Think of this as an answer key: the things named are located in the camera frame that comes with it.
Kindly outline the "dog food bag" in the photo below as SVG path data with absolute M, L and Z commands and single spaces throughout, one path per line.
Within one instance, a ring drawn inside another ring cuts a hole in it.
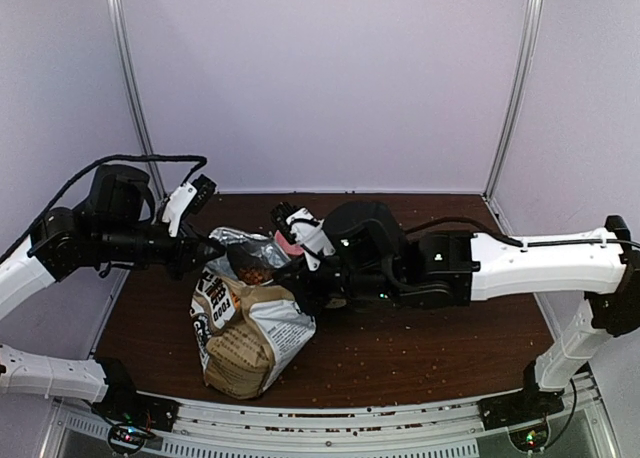
M 316 322 L 273 280 L 250 286 L 237 277 L 241 265 L 263 265 L 274 273 L 291 262 L 273 238 L 229 227 L 214 229 L 210 237 L 225 255 L 205 265 L 190 305 L 203 380 L 231 398 L 254 399 L 311 341 Z

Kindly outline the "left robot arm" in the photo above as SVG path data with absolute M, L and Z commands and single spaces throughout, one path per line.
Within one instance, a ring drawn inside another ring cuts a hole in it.
M 115 155 L 86 167 L 88 195 L 73 208 L 47 204 L 1 257 L 1 314 L 82 268 L 106 277 L 114 268 L 152 265 L 180 279 L 222 256 L 225 248 L 186 223 L 216 191 L 190 171 L 175 191 L 157 201 L 150 176 L 136 156 Z M 69 397 L 106 405 L 123 422 L 137 420 L 144 402 L 117 359 L 65 360 L 1 348 L 2 393 Z

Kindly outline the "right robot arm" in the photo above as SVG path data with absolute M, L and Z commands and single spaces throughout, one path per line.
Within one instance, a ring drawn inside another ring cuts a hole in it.
M 304 264 L 294 274 L 300 306 L 332 296 L 435 309 L 521 293 L 579 292 L 560 337 L 528 367 L 513 397 L 519 418 L 535 418 L 608 340 L 639 326 L 639 246 L 622 218 L 591 231 L 511 237 L 470 219 L 403 229 L 375 201 L 347 202 L 322 219 L 304 208 L 284 218 Z

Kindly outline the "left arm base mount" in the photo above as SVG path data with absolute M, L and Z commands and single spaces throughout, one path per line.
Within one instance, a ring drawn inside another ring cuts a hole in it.
M 140 393 L 117 392 L 92 404 L 99 415 L 140 428 L 171 432 L 178 417 L 177 401 Z

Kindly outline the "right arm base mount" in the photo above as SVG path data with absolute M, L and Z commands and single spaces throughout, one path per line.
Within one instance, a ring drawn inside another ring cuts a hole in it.
M 543 419 L 564 410 L 560 393 L 525 390 L 484 398 L 477 406 L 485 430 Z

